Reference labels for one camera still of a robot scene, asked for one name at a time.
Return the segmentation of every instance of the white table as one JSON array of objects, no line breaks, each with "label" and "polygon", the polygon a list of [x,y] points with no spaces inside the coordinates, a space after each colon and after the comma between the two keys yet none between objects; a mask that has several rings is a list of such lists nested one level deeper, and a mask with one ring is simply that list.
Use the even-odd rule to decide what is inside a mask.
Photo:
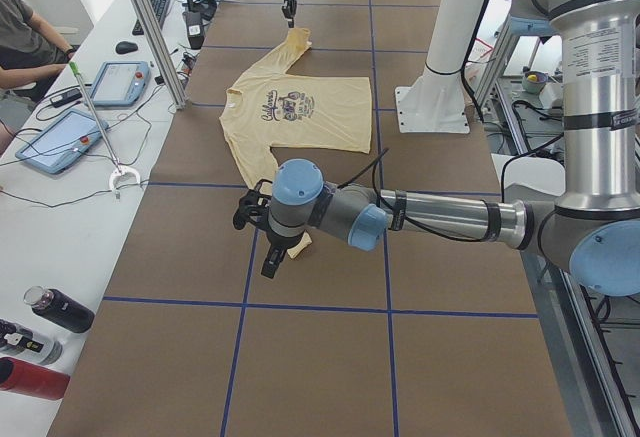
[{"label": "white table", "polygon": [[[163,27],[169,52],[179,49],[172,55],[176,66],[185,50],[180,45],[195,53],[188,49],[182,10],[180,2],[173,0]],[[74,58],[86,82],[92,82],[104,61],[153,61],[145,37],[131,35],[135,20],[129,0],[114,1]],[[117,55],[115,45],[121,40],[136,42],[139,50]],[[159,75],[159,71],[157,67],[151,70],[153,75],[149,85],[134,108],[156,87],[153,77]],[[75,78],[67,68],[52,90],[75,84]],[[86,110],[83,105],[77,108]],[[174,110],[166,88],[161,89],[141,110],[141,114],[152,123],[140,158],[133,165],[143,180],[148,178],[159,155]],[[98,112],[113,124],[118,115],[127,111],[130,110]],[[55,112],[56,109],[49,109],[41,117]],[[32,115],[25,127],[43,128],[46,125]],[[135,157],[147,128],[145,122],[134,116],[109,131],[110,141],[122,162]],[[15,160],[14,154],[22,145],[15,140],[0,158],[0,164]],[[90,153],[108,154],[102,141]],[[112,171],[112,163],[100,157],[82,157],[60,176],[41,174],[24,163],[15,163],[0,166],[0,185],[12,194],[55,204],[108,189]],[[72,374],[88,333],[73,334],[34,315],[22,303],[25,290],[33,285],[57,288],[96,311],[143,193],[143,189],[131,186],[121,191],[119,201],[107,193],[56,209],[35,206],[0,194],[0,318],[21,323],[63,343],[62,357],[49,366],[50,369]],[[0,392],[2,435],[45,436],[59,405],[60,401]]]}]

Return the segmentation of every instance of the warning label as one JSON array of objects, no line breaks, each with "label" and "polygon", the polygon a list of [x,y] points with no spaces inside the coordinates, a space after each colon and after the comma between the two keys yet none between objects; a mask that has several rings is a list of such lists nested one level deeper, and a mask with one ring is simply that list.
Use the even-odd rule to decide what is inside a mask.
[{"label": "warning label", "polygon": [[622,25],[569,38],[564,46],[564,82],[611,75],[632,78],[632,30],[629,25]]}]

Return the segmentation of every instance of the black mouse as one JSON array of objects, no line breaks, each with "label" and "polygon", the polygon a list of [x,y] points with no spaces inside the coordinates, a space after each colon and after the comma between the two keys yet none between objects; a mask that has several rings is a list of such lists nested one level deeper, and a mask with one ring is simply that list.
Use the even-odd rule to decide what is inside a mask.
[{"label": "black mouse", "polygon": [[135,52],[138,50],[138,44],[135,42],[127,42],[123,40],[116,45],[116,54],[128,54],[129,52]]}]

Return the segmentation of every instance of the beige t-shirt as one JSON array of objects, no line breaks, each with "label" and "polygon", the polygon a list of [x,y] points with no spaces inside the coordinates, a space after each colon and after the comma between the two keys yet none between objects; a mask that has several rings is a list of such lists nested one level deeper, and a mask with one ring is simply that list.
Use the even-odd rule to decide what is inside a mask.
[{"label": "beige t-shirt", "polygon": [[371,87],[368,77],[304,77],[285,72],[311,46],[308,29],[286,40],[247,69],[227,90],[220,117],[225,140],[248,187],[273,180],[271,147],[306,147],[368,153]]}]

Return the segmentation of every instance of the blue tablet device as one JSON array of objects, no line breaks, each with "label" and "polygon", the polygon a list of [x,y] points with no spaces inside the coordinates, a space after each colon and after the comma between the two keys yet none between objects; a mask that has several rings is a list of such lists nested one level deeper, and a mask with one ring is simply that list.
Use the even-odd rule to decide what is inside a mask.
[{"label": "blue tablet device", "polygon": [[96,107],[130,107],[140,98],[151,72],[146,62],[105,62],[91,85]]},{"label": "blue tablet device", "polygon": [[[109,128],[107,122],[101,123]],[[48,174],[59,174],[101,138],[91,115],[69,109],[16,152],[16,157]]]}]

